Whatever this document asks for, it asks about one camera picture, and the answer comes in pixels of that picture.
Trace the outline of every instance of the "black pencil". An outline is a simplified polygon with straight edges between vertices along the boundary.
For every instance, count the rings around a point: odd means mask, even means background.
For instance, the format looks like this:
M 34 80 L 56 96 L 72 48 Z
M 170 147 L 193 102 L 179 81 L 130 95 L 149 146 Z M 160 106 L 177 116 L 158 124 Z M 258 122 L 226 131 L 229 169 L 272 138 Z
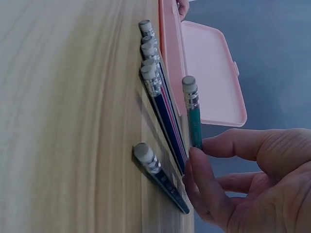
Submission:
M 139 143 L 134 147 L 134 155 L 147 169 L 148 173 L 152 175 L 160 188 L 178 206 L 178 208 L 184 214 L 188 214 L 190 210 L 187 204 L 179 194 L 175 185 L 170 181 L 169 177 L 163 171 L 161 163 L 159 162 L 152 149 L 146 143 Z

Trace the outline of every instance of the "pencil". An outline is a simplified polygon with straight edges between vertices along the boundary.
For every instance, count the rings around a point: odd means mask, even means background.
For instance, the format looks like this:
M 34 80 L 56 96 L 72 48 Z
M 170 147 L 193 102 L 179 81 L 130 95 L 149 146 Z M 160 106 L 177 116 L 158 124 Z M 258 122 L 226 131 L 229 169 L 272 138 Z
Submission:
M 152 23 L 150 20 L 143 20 L 139 22 L 138 27 L 140 29 L 140 33 L 142 37 L 152 36 L 155 39 L 155 43 L 158 44 L 158 40 L 156 38 L 155 31 L 153 29 Z
M 152 58 L 149 58 L 149 59 L 143 61 L 142 64 L 143 64 L 143 66 L 153 66 L 154 69 L 155 69 L 156 77 L 160 78 L 159 71 L 156 68 L 156 64 L 155 64 L 155 62 L 154 62 L 154 60 Z M 183 140 L 181 128 L 179 127 L 179 124 L 178 124 L 178 121 L 177 121 L 177 116 L 176 116 L 176 113 L 175 113 L 174 108 L 173 108 L 173 103 L 171 101 L 171 97 L 169 95 L 169 91 L 168 90 L 165 91 L 165 87 L 163 87 L 162 94 L 166 95 L 166 96 L 168 95 L 168 97 L 166 98 L 167 99 L 167 108 L 171 112 L 170 113 L 170 118 L 171 118 L 171 121 L 172 121 L 172 124 L 173 124 L 173 127 L 174 127 L 174 131 L 177 134 L 177 139 L 179 141 L 179 144 L 180 144 L 180 147 L 181 147 L 181 150 L 182 150 L 182 153 L 183 153 L 184 161 L 186 162 L 186 160 L 187 160 L 186 146 L 185 146 L 185 143 L 184 143 L 184 140 Z
M 156 183 L 167 194 L 167 196 L 184 214 L 188 214 L 190 212 L 189 207 L 175 185 L 170 181 L 169 177 L 162 169 L 161 163 L 152 149 L 146 143 L 139 143 L 134 147 L 134 155 L 146 168 L 147 172 L 152 175 Z
M 168 139 L 168 144 L 170 144 L 172 150 L 173 158 L 177 164 L 177 167 L 181 174 L 185 172 L 185 159 L 182 153 L 182 147 L 178 140 L 178 135 L 175 133 L 174 125 L 172 124 L 170 112 L 165 103 L 165 99 L 162 93 L 162 81 L 156 76 L 153 66 L 143 66 L 140 70 L 143 77 L 144 85 L 150 99 L 152 100 L 154 109 L 158 119 L 160 119 L 160 124 L 162 124 L 163 133 Z
M 162 83 L 163 83 L 162 92 L 163 92 L 163 95 L 164 95 L 164 98 L 165 98 L 165 101 L 167 104 L 167 108 L 170 111 L 169 114 L 171 117 L 172 124 L 174 126 L 175 133 L 178 134 L 178 136 L 177 136 L 178 143 L 180 144 L 184 161 L 186 162 L 186 159 L 187 159 L 186 146 L 185 146 L 185 143 L 182 139 L 181 129 L 180 129 L 179 124 L 177 122 L 177 116 L 176 116 L 176 113 L 175 113 L 175 110 L 173 107 L 173 102 L 172 102 L 172 98 L 171 98 L 171 95 L 169 92 L 168 81 L 167 81 L 167 78 L 165 77 L 163 64 L 161 64 L 159 50 L 157 50 L 157 48 L 154 47 L 150 42 L 142 44 L 141 50 L 142 50 L 142 53 L 144 54 L 144 57 L 146 60 L 153 59 L 153 61 L 156 64 L 156 68 L 157 68 L 156 72 L 159 73 L 161 80 L 162 80 Z
M 184 77 L 182 79 L 182 85 L 188 112 L 191 145 L 202 149 L 200 103 L 195 78 L 193 76 Z

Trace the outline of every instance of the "pencil case lid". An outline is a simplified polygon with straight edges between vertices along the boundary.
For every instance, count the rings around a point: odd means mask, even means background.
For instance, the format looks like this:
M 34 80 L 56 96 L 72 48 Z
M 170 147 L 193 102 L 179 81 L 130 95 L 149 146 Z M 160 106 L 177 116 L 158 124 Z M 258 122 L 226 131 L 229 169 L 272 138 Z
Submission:
M 218 29 L 183 21 L 176 0 L 160 0 L 161 51 L 178 114 L 186 115 L 181 80 L 196 78 L 203 124 L 243 126 L 246 108 L 224 35 Z

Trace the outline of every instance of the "finger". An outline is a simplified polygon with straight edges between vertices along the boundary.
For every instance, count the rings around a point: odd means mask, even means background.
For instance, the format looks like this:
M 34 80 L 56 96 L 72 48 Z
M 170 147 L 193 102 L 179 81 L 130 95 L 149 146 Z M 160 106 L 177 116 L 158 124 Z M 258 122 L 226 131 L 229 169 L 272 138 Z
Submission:
M 255 176 L 264 174 L 264 172 L 246 172 L 246 173 L 232 173 L 216 180 L 224 191 L 236 193 L 248 193 Z
M 202 200 L 224 230 L 235 210 L 235 205 L 216 181 L 207 156 L 197 148 L 190 149 L 193 179 L 198 186 Z
M 239 156 L 257 161 L 261 170 L 276 182 L 311 161 L 311 131 L 293 130 L 228 130 L 205 139 L 203 151 L 215 157 Z
M 177 0 L 179 2 L 179 15 L 180 15 L 180 20 L 183 20 L 189 10 L 189 1 L 188 0 Z
M 200 216 L 200 218 L 203 219 L 204 221 L 215 224 L 215 220 L 208 211 L 207 207 L 205 206 L 205 203 L 203 202 L 202 197 L 200 195 L 199 189 L 193 180 L 191 163 L 189 160 L 186 162 L 183 183 L 185 185 L 185 190 L 188 195 L 188 198 L 191 204 L 193 205 L 194 209 Z

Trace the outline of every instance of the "gray floor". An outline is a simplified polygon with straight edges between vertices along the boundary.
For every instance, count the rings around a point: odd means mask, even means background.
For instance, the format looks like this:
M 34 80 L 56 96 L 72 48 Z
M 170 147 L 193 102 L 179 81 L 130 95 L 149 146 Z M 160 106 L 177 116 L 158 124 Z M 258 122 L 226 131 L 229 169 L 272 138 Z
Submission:
M 221 30 L 238 64 L 248 114 L 243 128 L 311 129 L 310 12 L 310 0 L 190 3 L 186 20 Z M 226 129 L 203 125 L 203 136 L 214 136 Z M 256 163 L 238 158 L 210 160 L 216 176 L 258 170 Z M 222 231 L 196 216 L 195 232 Z

